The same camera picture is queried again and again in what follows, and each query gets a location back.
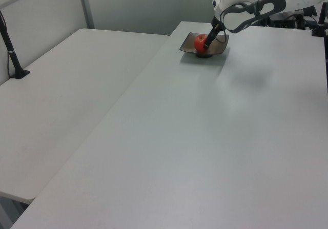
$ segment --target red apple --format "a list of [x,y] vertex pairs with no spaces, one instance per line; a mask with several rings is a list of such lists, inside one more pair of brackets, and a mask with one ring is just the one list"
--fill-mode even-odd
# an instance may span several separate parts
[[198,53],[204,53],[206,49],[204,48],[205,41],[207,39],[207,35],[200,34],[195,38],[194,46]]

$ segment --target black stand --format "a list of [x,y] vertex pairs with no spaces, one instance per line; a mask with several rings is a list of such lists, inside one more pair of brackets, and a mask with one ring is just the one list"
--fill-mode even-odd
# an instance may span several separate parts
[[14,47],[12,46],[11,40],[10,40],[8,32],[7,32],[7,26],[6,26],[5,19],[2,15],[1,11],[0,11],[0,33],[1,33],[2,38],[4,39],[5,45],[7,47],[7,51],[10,55],[13,65],[15,67],[15,75],[12,76],[12,78],[15,78],[15,79],[24,78],[26,75],[28,75],[30,73],[30,71],[22,69],[22,67],[18,61],[16,52],[14,50]]
[[326,27],[324,26],[324,20],[326,19],[326,7],[327,3],[323,3],[318,26],[312,30],[312,36],[314,37],[325,37],[326,35]]

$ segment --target table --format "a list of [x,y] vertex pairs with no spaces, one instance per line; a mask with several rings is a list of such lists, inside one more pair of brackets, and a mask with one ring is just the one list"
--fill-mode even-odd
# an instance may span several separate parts
[[0,196],[30,203],[167,36],[81,29],[0,87]]
[[326,229],[323,39],[249,27],[179,51],[209,29],[178,26],[13,229]]

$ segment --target cable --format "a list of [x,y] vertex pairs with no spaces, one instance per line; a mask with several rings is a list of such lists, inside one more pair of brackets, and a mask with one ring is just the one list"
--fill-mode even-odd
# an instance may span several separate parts
[[312,18],[316,22],[316,24],[318,24],[317,20],[315,20],[312,16],[308,16],[308,17]]
[[224,27],[224,24],[223,24],[223,22],[222,22],[222,15],[223,15],[223,13],[225,12],[225,10],[223,10],[222,12],[221,12],[221,14],[220,14],[220,23],[223,25],[223,33],[224,33],[224,42],[221,42],[221,41],[219,41],[219,39],[217,38],[217,36],[215,37],[215,39],[216,39],[216,41],[218,41],[219,43],[221,43],[221,44],[224,44],[225,42],[227,42],[227,33],[226,33],[226,29],[225,29],[225,27]]
[[290,15],[290,16],[288,16],[287,18],[285,18],[284,20],[287,20],[287,19],[289,19],[289,18],[291,18],[291,17],[295,17],[297,14],[292,14],[292,15]]
[[8,73],[8,77],[10,77],[10,73],[9,73],[9,52],[7,52],[7,73]]

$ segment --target gray wall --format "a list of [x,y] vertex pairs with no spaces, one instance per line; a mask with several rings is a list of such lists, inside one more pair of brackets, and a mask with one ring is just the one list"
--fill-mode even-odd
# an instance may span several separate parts
[[86,0],[96,29],[170,35],[182,21],[211,22],[212,0]]
[[[1,11],[22,67],[86,27],[80,0],[20,0]],[[6,63],[7,49],[0,38],[0,85],[8,79]]]

